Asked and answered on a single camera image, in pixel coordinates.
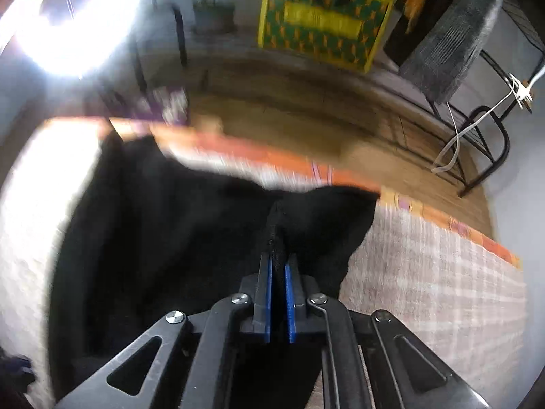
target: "potted plant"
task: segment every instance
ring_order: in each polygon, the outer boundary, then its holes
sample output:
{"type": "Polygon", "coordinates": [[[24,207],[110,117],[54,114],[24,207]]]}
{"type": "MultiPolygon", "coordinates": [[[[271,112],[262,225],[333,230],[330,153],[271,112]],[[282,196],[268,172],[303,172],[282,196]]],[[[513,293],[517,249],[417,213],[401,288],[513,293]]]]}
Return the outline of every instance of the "potted plant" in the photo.
{"type": "Polygon", "coordinates": [[[228,34],[235,30],[235,5],[216,0],[194,0],[197,34],[228,34]]]}

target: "metal screw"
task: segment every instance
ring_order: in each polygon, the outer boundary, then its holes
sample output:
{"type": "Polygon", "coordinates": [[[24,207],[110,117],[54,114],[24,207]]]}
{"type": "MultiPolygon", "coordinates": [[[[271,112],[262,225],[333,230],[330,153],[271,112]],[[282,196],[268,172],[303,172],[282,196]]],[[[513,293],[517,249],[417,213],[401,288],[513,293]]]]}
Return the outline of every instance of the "metal screw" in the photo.
{"type": "Polygon", "coordinates": [[[184,321],[185,315],[180,311],[170,311],[167,314],[167,322],[170,324],[178,324],[184,321]]]}
{"type": "Polygon", "coordinates": [[[235,294],[231,297],[231,301],[235,304],[246,304],[250,301],[250,297],[246,294],[235,294]]]}
{"type": "Polygon", "coordinates": [[[310,302],[313,304],[325,304],[328,302],[328,296],[325,294],[314,294],[310,296],[310,302]]]}
{"type": "Polygon", "coordinates": [[[383,310],[374,311],[374,315],[375,315],[375,320],[377,320],[380,323],[388,323],[389,321],[392,320],[392,314],[389,313],[388,311],[383,311],[383,310]]]}

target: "black stand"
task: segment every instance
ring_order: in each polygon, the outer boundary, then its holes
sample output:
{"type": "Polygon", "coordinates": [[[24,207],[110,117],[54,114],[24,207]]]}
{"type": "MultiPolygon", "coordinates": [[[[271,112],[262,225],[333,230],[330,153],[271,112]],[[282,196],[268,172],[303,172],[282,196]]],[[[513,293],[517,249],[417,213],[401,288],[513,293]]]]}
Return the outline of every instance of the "black stand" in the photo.
{"type": "MultiPolygon", "coordinates": [[[[178,53],[180,57],[180,64],[183,69],[187,69],[187,50],[185,48],[185,34],[184,34],[184,21],[182,19],[182,13],[178,5],[173,2],[167,2],[162,5],[157,4],[157,0],[152,0],[152,8],[146,16],[151,16],[158,10],[166,9],[172,11],[176,22],[176,36],[178,40],[178,53]]],[[[136,40],[136,34],[134,31],[130,32],[128,47],[130,53],[131,63],[135,74],[136,83],[138,89],[143,97],[148,96],[148,83],[144,76],[144,70],[142,68],[142,61],[140,59],[140,52],[138,51],[138,43],[136,40]]],[[[128,103],[124,97],[117,92],[111,83],[104,77],[98,79],[99,95],[106,108],[114,113],[117,108],[126,108],[128,103]]]]}
{"type": "MultiPolygon", "coordinates": [[[[294,255],[284,268],[286,335],[290,343],[321,346],[326,409],[370,409],[372,399],[391,409],[489,407],[391,313],[348,311],[320,293],[314,278],[299,275],[294,255]]],[[[272,272],[262,254],[260,272],[244,277],[239,293],[201,314],[168,313],[56,408],[164,407],[157,395],[165,383],[179,389],[179,409],[229,407],[236,353],[244,344],[271,343],[272,272]],[[184,383],[168,380],[173,363],[186,367],[184,383]]]]}
{"type": "MultiPolygon", "coordinates": [[[[480,56],[486,61],[487,64],[490,65],[490,67],[492,69],[494,69],[496,74],[498,74],[498,76],[505,82],[506,86],[508,88],[511,88],[511,85],[512,85],[511,79],[509,78],[509,75],[500,67],[500,65],[484,50],[481,51],[480,56]]],[[[382,66],[380,64],[377,65],[377,66],[381,70],[385,70],[387,72],[394,73],[395,75],[397,75],[395,72],[393,72],[393,70],[389,69],[386,66],[382,66]]],[[[381,91],[384,91],[384,92],[388,93],[389,95],[392,95],[394,97],[402,99],[404,102],[407,102],[410,105],[416,107],[418,110],[422,111],[423,113],[426,113],[426,114],[432,116],[435,120],[441,122],[444,126],[448,127],[450,130],[452,130],[452,132],[454,132],[454,126],[452,124],[452,121],[451,120],[450,121],[445,120],[440,115],[440,113],[439,113],[439,111],[437,109],[437,105],[432,100],[427,99],[428,106],[423,106],[422,104],[408,98],[404,94],[402,94],[402,93],[400,93],[400,92],[398,92],[396,90],[393,90],[393,89],[387,87],[386,85],[384,85],[382,83],[374,81],[373,79],[371,79],[369,77],[364,77],[364,79],[366,79],[366,81],[369,82],[369,84],[371,86],[375,86],[378,89],[380,89],[381,91]]],[[[462,120],[462,121],[460,121],[459,124],[457,123],[458,130],[462,130],[462,129],[466,128],[467,126],[471,125],[476,120],[476,118],[479,116],[479,114],[484,113],[486,111],[489,111],[491,109],[489,106],[478,106],[469,115],[466,115],[460,109],[458,109],[456,106],[454,106],[452,103],[449,103],[449,104],[450,104],[450,106],[451,106],[451,108],[453,110],[453,114],[455,115],[455,117],[458,117],[459,119],[462,120]]],[[[468,180],[467,177],[464,174],[464,170],[462,168],[462,164],[460,162],[460,159],[458,158],[457,161],[456,161],[456,166],[453,167],[453,169],[449,170],[448,172],[445,172],[444,175],[440,175],[442,178],[444,178],[445,175],[447,175],[448,177],[451,177],[451,178],[454,178],[457,181],[460,181],[464,185],[464,187],[462,189],[460,189],[459,192],[458,192],[459,197],[464,197],[471,190],[473,190],[477,186],[481,185],[483,183],[483,181],[485,181],[491,174],[493,174],[496,170],[498,170],[498,168],[507,159],[508,154],[509,154],[509,150],[510,150],[510,141],[509,141],[508,132],[506,131],[505,126],[503,125],[503,121],[507,118],[507,116],[511,113],[511,111],[513,111],[513,108],[515,106],[517,106],[517,105],[518,105],[517,101],[513,100],[509,104],[509,106],[501,113],[501,115],[498,116],[498,114],[496,114],[495,111],[492,111],[490,113],[490,117],[494,121],[495,125],[498,127],[498,129],[499,129],[499,131],[500,131],[500,133],[501,133],[501,135],[503,137],[503,148],[502,148],[502,151],[501,151],[501,153],[500,153],[500,155],[498,157],[494,157],[494,155],[492,154],[492,152],[490,150],[490,147],[488,146],[488,144],[487,144],[486,140],[484,139],[483,134],[481,133],[481,130],[479,129],[478,126],[476,126],[474,128],[474,132],[470,132],[470,133],[468,133],[467,135],[465,135],[462,138],[462,140],[464,140],[466,143],[468,143],[468,145],[471,145],[473,148],[475,148],[481,154],[483,154],[487,159],[489,159],[490,166],[487,167],[485,170],[483,170],[480,174],[478,174],[472,180],[468,180]]],[[[525,109],[529,113],[532,113],[532,110],[531,110],[530,106],[528,106],[528,104],[526,102],[523,102],[523,106],[525,107],[525,109]]],[[[446,143],[448,143],[450,141],[451,137],[449,137],[449,139],[445,140],[445,139],[441,138],[440,136],[438,136],[437,133],[434,133],[432,130],[426,128],[425,126],[422,126],[420,123],[415,122],[412,119],[408,119],[406,117],[403,117],[403,119],[404,119],[404,121],[407,121],[407,122],[413,124],[414,126],[418,127],[423,132],[426,132],[429,135],[433,136],[435,139],[437,139],[438,141],[443,143],[443,145],[446,145],[446,143]]],[[[402,143],[399,143],[397,141],[390,141],[390,140],[388,140],[388,142],[391,145],[394,145],[397,148],[400,148],[400,149],[402,149],[404,151],[407,151],[407,152],[419,157],[421,160],[426,162],[426,164],[428,164],[428,165],[431,165],[433,163],[433,161],[430,158],[424,156],[423,154],[419,153],[418,151],[415,151],[415,150],[407,147],[406,145],[404,145],[402,143]]]]}

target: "green patterned fabric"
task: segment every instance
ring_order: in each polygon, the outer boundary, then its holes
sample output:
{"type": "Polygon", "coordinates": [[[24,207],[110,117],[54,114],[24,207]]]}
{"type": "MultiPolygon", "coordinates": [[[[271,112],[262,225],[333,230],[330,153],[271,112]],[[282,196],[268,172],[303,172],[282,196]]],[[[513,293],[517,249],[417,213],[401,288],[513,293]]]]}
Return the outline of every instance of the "green patterned fabric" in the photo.
{"type": "Polygon", "coordinates": [[[336,6],[337,1],[322,0],[320,4],[316,0],[269,0],[263,46],[291,49],[363,69],[377,39],[388,3],[379,0],[345,0],[345,5],[339,6],[337,3],[336,6]],[[285,23],[284,5],[287,1],[321,7],[363,21],[357,40],[285,23]]]}

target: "gray towel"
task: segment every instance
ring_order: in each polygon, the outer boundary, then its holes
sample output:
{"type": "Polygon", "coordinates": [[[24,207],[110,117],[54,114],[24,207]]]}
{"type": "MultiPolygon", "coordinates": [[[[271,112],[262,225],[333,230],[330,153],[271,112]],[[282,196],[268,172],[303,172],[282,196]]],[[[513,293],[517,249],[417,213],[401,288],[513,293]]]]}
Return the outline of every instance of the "gray towel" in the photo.
{"type": "Polygon", "coordinates": [[[503,0],[454,0],[400,67],[400,76],[444,103],[483,49],[503,0]]]}

